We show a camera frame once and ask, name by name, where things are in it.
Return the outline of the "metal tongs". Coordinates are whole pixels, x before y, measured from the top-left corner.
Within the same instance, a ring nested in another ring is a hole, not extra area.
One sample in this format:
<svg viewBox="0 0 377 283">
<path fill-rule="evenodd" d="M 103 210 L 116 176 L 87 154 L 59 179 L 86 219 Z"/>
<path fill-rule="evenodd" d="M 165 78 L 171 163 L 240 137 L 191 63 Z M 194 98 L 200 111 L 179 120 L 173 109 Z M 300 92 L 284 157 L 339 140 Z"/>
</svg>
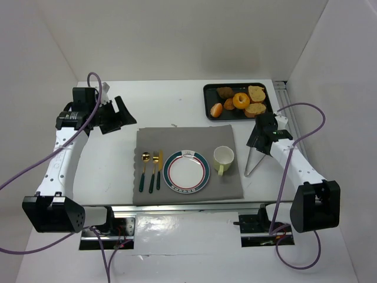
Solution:
<svg viewBox="0 0 377 283">
<path fill-rule="evenodd" d="M 247 162 L 244 170 L 244 176 L 248 177 L 254 169 L 258 166 L 258 164 L 264 159 L 265 154 L 259 152 L 256 148 L 251 147 L 249 149 L 249 154 L 247 157 Z"/>
</svg>

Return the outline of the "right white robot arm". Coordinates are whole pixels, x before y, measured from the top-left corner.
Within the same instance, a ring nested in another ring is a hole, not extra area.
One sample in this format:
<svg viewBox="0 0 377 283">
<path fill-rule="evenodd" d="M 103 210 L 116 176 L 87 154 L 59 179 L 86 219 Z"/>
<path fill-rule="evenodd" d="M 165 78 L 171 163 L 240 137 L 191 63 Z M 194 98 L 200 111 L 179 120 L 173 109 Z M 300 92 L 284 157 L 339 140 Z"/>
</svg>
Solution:
<svg viewBox="0 0 377 283">
<path fill-rule="evenodd" d="M 325 180 L 294 145 L 295 140 L 286 129 L 288 122 L 286 117 L 263 113 L 255 117 L 255 122 L 247 146 L 261 154 L 271 156 L 282 168 L 288 164 L 286 176 L 295 189 L 304 183 L 316 185 Z"/>
</svg>

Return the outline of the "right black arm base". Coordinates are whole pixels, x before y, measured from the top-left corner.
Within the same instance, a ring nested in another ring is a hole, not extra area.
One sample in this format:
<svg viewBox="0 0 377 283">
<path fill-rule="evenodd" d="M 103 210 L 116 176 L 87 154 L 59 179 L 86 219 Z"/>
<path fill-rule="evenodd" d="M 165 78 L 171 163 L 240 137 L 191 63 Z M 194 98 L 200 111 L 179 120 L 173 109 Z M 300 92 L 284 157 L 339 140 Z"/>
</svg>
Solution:
<svg viewBox="0 0 377 283">
<path fill-rule="evenodd" d="M 336 181 L 324 180 L 300 185 L 292 203 L 282 202 L 273 226 L 277 230 L 269 236 L 273 203 L 261 204 L 258 211 L 239 215 L 233 224 L 240 228 L 242 247 L 294 245 L 292 229 L 304 233 L 337 227 L 340 217 L 340 186 Z"/>
</svg>

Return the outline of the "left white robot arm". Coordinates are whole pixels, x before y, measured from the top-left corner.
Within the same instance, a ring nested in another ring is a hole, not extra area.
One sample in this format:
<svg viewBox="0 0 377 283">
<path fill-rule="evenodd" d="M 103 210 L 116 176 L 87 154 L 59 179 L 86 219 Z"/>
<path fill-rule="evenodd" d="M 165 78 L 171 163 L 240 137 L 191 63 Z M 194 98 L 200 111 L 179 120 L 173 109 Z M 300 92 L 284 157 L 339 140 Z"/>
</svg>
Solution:
<svg viewBox="0 0 377 283">
<path fill-rule="evenodd" d="M 56 119 L 56 141 L 54 150 L 58 153 L 49 161 L 47 172 L 39 185 L 36 196 L 64 196 L 73 198 L 73 183 L 90 131 L 99 127 L 102 134 L 120 130 L 123 126 L 136 124 L 136 119 L 127 110 L 120 96 L 115 97 L 118 110 L 107 93 L 110 86 L 102 83 L 99 108 L 83 130 L 98 98 L 98 87 L 74 87 L 73 101 L 68 103 Z"/>
</svg>

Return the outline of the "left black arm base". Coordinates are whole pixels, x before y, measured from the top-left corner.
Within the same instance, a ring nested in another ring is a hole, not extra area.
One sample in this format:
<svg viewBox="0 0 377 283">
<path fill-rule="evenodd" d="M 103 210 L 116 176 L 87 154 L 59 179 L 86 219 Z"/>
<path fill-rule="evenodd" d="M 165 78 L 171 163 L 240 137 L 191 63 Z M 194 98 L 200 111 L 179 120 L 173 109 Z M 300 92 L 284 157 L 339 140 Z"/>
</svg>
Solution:
<svg viewBox="0 0 377 283">
<path fill-rule="evenodd" d="M 22 208 L 39 233 L 78 233 L 80 250 L 133 249 L 135 217 L 116 217 L 111 206 L 81 206 L 62 196 L 27 196 Z"/>
</svg>

